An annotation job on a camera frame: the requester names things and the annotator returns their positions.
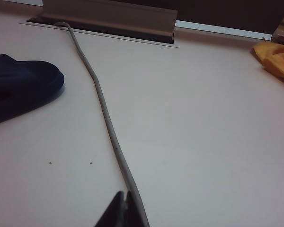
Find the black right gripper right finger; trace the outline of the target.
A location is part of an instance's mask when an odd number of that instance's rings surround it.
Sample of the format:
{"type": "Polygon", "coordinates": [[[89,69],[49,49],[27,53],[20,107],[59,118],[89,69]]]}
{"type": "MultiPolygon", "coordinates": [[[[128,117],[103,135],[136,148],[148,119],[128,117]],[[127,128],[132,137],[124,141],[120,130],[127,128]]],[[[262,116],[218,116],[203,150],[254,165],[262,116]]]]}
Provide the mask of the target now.
{"type": "Polygon", "coordinates": [[[133,200],[131,192],[127,193],[127,226],[142,227],[142,219],[133,200]]]}

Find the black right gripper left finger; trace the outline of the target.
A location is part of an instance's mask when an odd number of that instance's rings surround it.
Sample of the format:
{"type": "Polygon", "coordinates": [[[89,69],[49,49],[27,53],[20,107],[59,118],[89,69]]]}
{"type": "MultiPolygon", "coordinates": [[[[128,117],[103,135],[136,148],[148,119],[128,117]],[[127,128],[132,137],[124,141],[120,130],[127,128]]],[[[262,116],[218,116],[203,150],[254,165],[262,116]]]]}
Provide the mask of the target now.
{"type": "Polygon", "coordinates": [[[125,226],[124,192],[119,191],[96,223],[96,227],[124,227],[125,226]]]}

